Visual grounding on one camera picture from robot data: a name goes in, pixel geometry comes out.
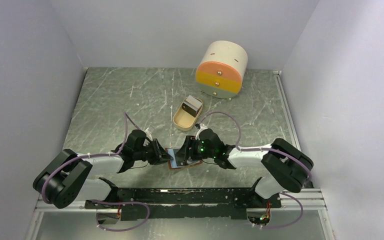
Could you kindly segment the beige oval card tray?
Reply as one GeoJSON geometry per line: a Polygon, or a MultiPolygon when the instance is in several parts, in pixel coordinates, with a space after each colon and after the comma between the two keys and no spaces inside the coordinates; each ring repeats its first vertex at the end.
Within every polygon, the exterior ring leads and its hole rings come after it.
{"type": "Polygon", "coordinates": [[[179,108],[177,109],[176,113],[174,114],[172,121],[173,121],[175,127],[178,128],[179,130],[189,131],[196,124],[196,121],[202,112],[203,106],[202,106],[201,110],[198,112],[198,115],[196,117],[193,117],[182,109],[182,102],[181,102],[179,108]]]}

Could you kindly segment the stack of credit cards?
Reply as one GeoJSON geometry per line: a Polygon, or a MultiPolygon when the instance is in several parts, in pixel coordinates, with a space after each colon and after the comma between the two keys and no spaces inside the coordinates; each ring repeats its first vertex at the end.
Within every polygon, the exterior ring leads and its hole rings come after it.
{"type": "Polygon", "coordinates": [[[181,108],[189,115],[196,117],[202,106],[203,102],[200,99],[189,95],[183,100],[181,108]]]}

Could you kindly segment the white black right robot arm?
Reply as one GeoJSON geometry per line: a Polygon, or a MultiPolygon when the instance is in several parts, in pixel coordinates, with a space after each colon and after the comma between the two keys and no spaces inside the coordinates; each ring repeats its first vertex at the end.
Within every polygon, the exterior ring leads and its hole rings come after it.
{"type": "Polygon", "coordinates": [[[255,207],[262,207],[270,197],[283,190],[300,192],[311,178],[314,167],[314,162],[307,155],[282,138],[263,146],[239,147],[223,143],[210,128],[199,130],[196,136],[188,135],[180,148],[171,149],[171,155],[184,165],[213,159],[222,169],[266,169],[269,176],[257,180],[250,193],[250,202],[255,207]]]}

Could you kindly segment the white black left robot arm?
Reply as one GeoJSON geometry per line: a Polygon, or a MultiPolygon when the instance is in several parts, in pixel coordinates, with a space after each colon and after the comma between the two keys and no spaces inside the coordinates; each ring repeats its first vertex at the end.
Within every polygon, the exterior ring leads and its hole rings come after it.
{"type": "Polygon", "coordinates": [[[101,174],[120,174],[130,170],[136,161],[160,165],[171,161],[157,139],[134,129],[114,150],[108,153],[79,155],[62,150],[34,179],[32,187],[47,204],[63,209],[74,201],[98,201],[106,208],[119,200],[119,188],[101,174]]]}

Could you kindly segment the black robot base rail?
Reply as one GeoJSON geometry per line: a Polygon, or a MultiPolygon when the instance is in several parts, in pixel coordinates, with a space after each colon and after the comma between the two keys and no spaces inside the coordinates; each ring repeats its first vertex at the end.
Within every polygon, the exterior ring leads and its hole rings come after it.
{"type": "Polygon", "coordinates": [[[177,218],[231,218],[247,219],[250,209],[278,209],[278,193],[262,198],[252,187],[216,188],[126,188],[102,204],[87,200],[86,209],[119,210],[121,221],[177,218]]]}

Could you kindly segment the aluminium frame rail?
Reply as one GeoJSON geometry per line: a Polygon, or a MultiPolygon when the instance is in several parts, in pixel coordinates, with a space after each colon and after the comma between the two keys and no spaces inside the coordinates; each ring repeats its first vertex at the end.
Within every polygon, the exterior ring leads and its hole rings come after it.
{"type": "MultiPolygon", "coordinates": [[[[281,103],[282,103],[282,109],[284,111],[285,117],[287,118],[287,126],[289,129],[289,134],[291,136],[292,144],[298,149],[301,150],[301,146],[299,143],[298,135],[296,132],[296,128],[294,126],[294,122],[292,119],[292,115],[290,112],[290,108],[287,102],[287,98],[285,95],[285,91],[282,85],[281,81],[281,71],[280,70],[273,70],[272,71],[274,78],[275,78],[275,83],[279,92],[279,95],[281,97],[281,103]]],[[[320,188],[305,188],[304,192],[308,192],[312,190],[313,192],[319,192],[321,194],[320,200],[322,201],[322,207],[321,210],[318,211],[319,217],[320,217],[320,222],[323,230],[323,234],[325,236],[326,240],[336,240],[335,232],[333,230],[331,221],[329,219],[329,213],[326,205],[326,201],[324,199],[323,193],[320,188]]]]}

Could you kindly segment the round mini drawer cabinet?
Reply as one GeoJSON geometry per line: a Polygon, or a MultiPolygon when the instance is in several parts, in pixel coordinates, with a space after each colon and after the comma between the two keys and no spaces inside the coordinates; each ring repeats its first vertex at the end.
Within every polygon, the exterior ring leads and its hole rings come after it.
{"type": "Polygon", "coordinates": [[[219,99],[231,99],[242,88],[248,54],[240,45],[218,40],[209,45],[195,72],[195,81],[203,93],[219,99]]]}

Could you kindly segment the brown leather card holder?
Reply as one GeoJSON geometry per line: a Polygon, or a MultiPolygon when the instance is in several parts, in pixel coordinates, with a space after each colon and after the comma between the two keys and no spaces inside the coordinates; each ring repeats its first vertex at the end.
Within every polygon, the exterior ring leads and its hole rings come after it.
{"type": "Polygon", "coordinates": [[[203,163],[202,160],[192,160],[191,158],[184,160],[183,158],[176,156],[176,153],[180,150],[180,148],[166,148],[165,150],[171,157],[168,161],[168,168],[170,170],[191,168],[203,163]]]}

